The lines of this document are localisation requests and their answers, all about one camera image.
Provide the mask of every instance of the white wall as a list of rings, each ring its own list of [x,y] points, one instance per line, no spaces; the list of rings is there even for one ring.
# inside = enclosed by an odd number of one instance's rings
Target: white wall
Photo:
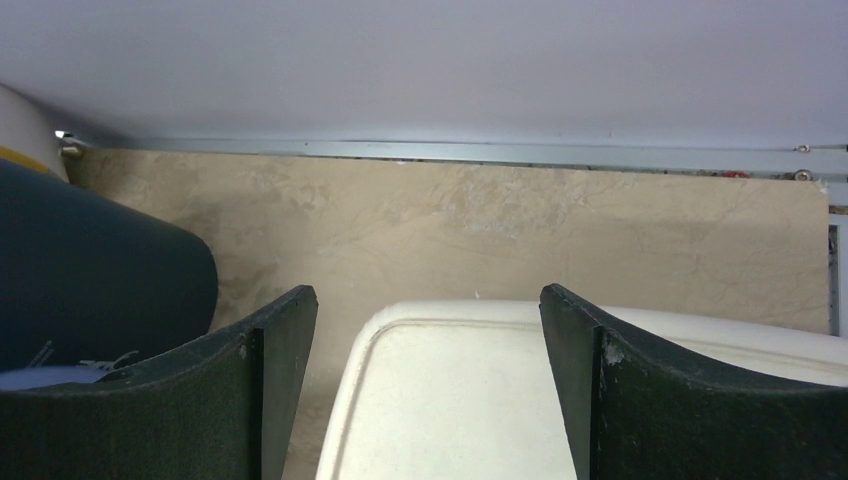
[[[0,83],[102,138],[848,141],[845,0],[0,1]]]

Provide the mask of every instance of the beige floor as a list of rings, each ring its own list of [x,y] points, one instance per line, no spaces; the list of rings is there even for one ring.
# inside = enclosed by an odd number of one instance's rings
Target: beige floor
[[[601,304],[827,331],[827,197],[813,183],[124,151],[69,170],[210,245],[213,328],[316,287],[284,478],[314,476],[353,338],[397,301],[534,300],[558,282]]]

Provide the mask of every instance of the yellow band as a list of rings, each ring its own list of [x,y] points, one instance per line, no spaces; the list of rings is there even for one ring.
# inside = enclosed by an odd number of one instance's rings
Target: yellow band
[[[11,148],[6,148],[3,145],[0,145],[0,158],[5,160],[9,160],[12,163],[17,163],[18,165],[31,168],[39,173],[52,173],[50,169],[45,165],[31,159],[30,157],[24,155],[21,152],[16,150],[12,150]]]

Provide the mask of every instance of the purple object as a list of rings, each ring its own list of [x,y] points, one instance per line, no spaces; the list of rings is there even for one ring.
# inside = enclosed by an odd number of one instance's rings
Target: purple object
[[[0,391],[49,387],[60,383],[94,383],[107,373],[88,367],[36,367],[0,372]]]

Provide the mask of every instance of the white container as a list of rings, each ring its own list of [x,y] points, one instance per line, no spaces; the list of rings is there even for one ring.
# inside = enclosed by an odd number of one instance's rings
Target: white container
[[[605,310],[727,363],[848,386],[845,339]],[[375,315],[351,350],[316,478],[575,478],[538,304],[409,302]]]
[[[33,104],[2,85],[0,158],[68,181],[50,123]]]

